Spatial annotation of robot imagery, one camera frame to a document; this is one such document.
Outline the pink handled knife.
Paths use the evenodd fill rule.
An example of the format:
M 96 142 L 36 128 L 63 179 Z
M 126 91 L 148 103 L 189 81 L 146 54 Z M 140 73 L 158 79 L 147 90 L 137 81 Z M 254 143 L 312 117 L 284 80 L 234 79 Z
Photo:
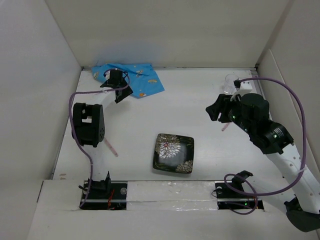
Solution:
M 221 131 L 224 132 L 229 125 L 230 125 L 230 122 L 226 123 L 226 124 L 223 126 L 223 128 L 221 129 Z

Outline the blue space print cloth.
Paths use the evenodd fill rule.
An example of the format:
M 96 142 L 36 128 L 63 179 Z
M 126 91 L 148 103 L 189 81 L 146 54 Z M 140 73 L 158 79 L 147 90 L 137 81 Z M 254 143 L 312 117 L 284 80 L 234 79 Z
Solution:
M 130 79 L 129 86 L 133 90 L 132 96 L 139 99 L 165 91 L 151 63 L 120 64 L 106 63 L 91 68 L 92 76 L 100 83 L 110 78 L 110 70 L 127 72 Z

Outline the black floral square plate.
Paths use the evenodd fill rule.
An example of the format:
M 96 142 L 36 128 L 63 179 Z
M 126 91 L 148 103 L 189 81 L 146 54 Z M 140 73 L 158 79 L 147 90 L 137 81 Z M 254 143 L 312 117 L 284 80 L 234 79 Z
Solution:
M 155 141 L 152 167 L 163 172 L 191 174 L 194 152 L 194 138 L 159 133 Z

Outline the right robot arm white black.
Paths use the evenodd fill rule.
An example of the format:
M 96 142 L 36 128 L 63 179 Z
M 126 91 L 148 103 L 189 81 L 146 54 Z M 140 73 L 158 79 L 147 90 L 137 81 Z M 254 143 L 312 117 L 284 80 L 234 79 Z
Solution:
M 293 194 L 259 183 L 245 170 L 232 174 L 232 183 L 227 186 L 237 197 L 261 197 L 283 211 L 291 224 L 302 232 L 318 230 L 320 183 L 303 163 L 287 129 L 270 120 L 269 107 L 269 102 L 256 93 L 237 97 L 220 94 L 205 110 L 212 121 L 234 123 L 247 133 L 249 140 L 277 167 Z

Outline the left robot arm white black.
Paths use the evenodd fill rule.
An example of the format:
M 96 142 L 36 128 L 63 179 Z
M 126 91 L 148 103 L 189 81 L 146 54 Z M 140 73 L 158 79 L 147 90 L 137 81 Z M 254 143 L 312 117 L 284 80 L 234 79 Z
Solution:
M 84 145 L 94 148 L 98 146 L 103 138 L 101 130 L 105 126 L 103 106 L 101 104 L 89 105 L 86 103 L 73 104 L 76 95 L 104 94 L 108 92 L 120 92 L 130 87 L 130 77 L 127 71 L 118 69 L 110 70 L 109 79 L 103 84 L 102 90 L 76 91 L 71 94 L 68 102 L 68 117 L 71 126 L 71 136 L 75 140 L 80 151 L 88 158 L 90 174 L 87 187 L 81 187 L 88 195 L 93 181 L 94 163 L 92 157 L 83 149 Z

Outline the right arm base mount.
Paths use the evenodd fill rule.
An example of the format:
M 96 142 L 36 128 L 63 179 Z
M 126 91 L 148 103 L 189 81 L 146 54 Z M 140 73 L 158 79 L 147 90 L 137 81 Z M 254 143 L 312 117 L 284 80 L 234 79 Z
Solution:
M 244 179 L 248 177 L 252 177 L 253 174 L 246 170 L 239 172 L 237 175 L 240 175 Z M 243 184 L 245 183 L 243 180 L 234 177 L 231 180 L 227 181 L 232 187 L 238 189 L 239 191 L 249 191 L 244 190 Z M 211 192 L 211 196 L 217 199 L 217 207 L 218 210 L 264 210 L 263 201 L 257 199 L 252 196 L 246 196 L 243 194 L 239 194 L 232 189 L 228 188 L 228 186 L 224 183 L 224 181 L 215 181 L 214 182 L 215 189 Z

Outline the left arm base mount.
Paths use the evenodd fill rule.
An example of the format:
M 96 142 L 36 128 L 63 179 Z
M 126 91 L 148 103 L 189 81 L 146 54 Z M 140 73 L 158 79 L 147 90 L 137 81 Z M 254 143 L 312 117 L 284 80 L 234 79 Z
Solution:
M 89 181 L 79 185 L 81 189 L 81 210 L 124 211 L 127 209 L 127 181 L 112 181 L 110 173 L 104 180 L 92 181 L 88 192 Z

